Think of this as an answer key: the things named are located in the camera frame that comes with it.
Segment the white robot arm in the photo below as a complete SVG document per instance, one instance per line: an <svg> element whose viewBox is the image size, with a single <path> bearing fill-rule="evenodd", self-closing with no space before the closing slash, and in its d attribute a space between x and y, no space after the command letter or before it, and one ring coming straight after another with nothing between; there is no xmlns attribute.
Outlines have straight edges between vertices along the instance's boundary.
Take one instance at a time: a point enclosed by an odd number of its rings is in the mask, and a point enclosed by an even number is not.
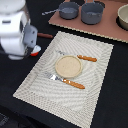
<svg viewBox="0 0 128 128"><path fill-rule="evenodd" d="M26 0L0 0L0 50L11 60L37 55L38 30L31 25Z"/></svg>

